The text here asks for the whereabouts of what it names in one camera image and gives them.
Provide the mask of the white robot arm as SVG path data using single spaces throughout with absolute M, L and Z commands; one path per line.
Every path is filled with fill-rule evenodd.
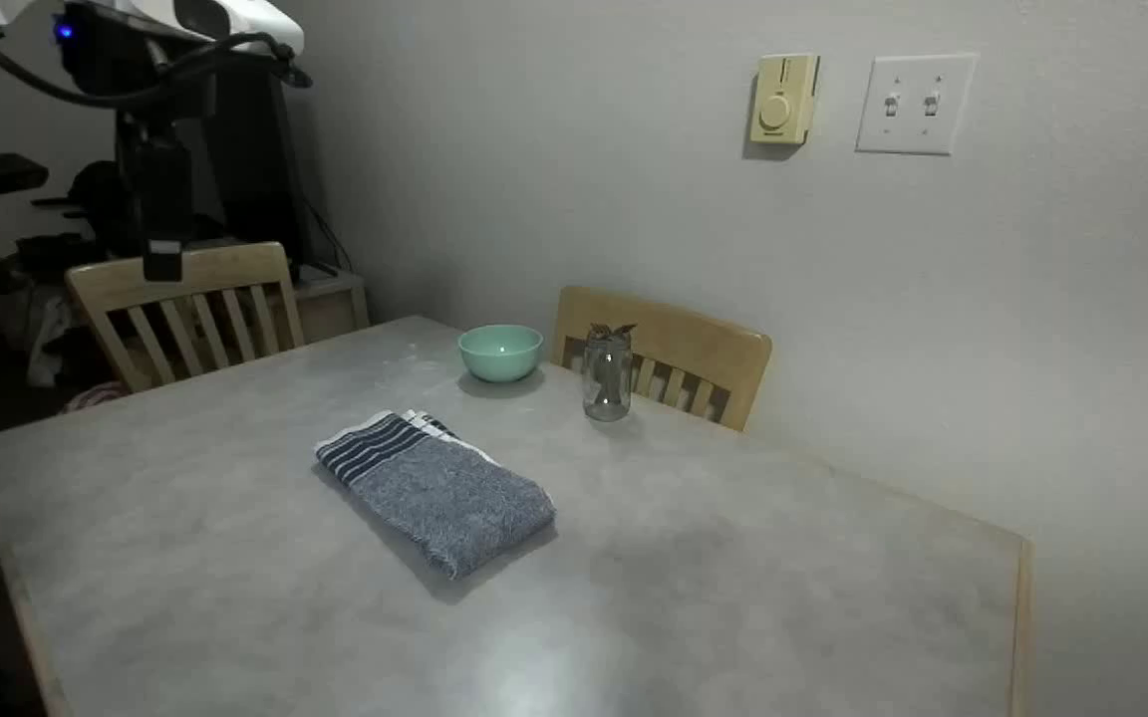
M 0 33 L 18 22 L 34 3 L 44 0 L 0 0 Z M 176 41 L 225 41 L 225 36 L 266 36 L 277 46 L 291 56 L 303 53 L 303 29 L 277 6 L 270 0 L 66 0 L 99 18 L 176 36 Z

